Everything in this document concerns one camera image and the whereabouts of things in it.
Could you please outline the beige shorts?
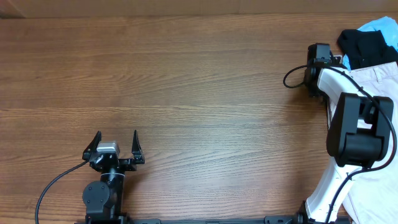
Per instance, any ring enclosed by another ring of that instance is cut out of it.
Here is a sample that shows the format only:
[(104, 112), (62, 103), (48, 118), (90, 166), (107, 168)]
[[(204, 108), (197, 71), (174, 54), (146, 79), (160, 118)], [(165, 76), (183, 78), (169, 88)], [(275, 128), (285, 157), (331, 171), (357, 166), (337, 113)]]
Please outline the beige shorts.
[[(397, 128), (397, 63), (346, 72), (372, 96), (393, 100), (392, 124)], [(354, 223), (397, 223), (397, 158), (386, 168), (359, 174), (343, 200)]]

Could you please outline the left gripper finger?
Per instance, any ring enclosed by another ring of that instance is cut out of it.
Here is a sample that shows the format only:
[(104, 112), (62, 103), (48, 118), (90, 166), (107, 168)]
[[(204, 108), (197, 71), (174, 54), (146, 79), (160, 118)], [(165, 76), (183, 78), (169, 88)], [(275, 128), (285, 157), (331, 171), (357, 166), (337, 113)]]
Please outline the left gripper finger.
[(97, 147), (101, 141), (101, 138), (102, 138), (102, 133), (101, 133), (101, 131), (98, 131), (96, 133), (95, 137), (93, 138), (93, 140), (89, 143), (89, 145), (83, 151), (82, 159), (84, 161), (90, 160), (91, 155), (97, 152)]
[(138, 138), (136, 130), (134, 131), (134, 135), (133, 135), (133, 139), (132, 139), (131, 153), (133, 156), (141, 156), (142, 155), (142, 149), (141, 149), (141, 145), (139, 144), (139, 138)]

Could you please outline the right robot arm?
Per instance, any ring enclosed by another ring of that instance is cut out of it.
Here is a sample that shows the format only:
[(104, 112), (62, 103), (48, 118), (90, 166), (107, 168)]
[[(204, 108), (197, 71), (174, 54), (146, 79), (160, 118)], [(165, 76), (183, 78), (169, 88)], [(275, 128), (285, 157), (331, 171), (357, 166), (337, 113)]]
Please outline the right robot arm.
[(366, 93), (333, 58), (328, 44), (308, 47), (303, 83), (309, 93), (323, 95), (336, 106), (326, 137), (329, 164), (304, 203), (303, 222), (345, 223), (337, 213), (355, 180), (376, 170), (374, 163), (385, 158), (396, 139), (393, 101)]

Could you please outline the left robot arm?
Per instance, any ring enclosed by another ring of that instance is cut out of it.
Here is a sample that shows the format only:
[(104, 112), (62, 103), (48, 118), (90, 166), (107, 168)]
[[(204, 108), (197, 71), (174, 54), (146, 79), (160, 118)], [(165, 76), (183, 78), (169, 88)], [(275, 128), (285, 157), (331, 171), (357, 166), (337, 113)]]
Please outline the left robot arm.
[(101, 132), (83, 151), (82, 159), (100, 173), (100, 180), (88, 184), (82, 200), (86, 206), (86, 223), (131, 223), (128, 214), (122, 212), (124, 179), (126, 172), (137, 170), (145, 163), (137, 132), (134, 132), (131, 147), (132, 157), (120, 158), (116, 141), (104, 142)]

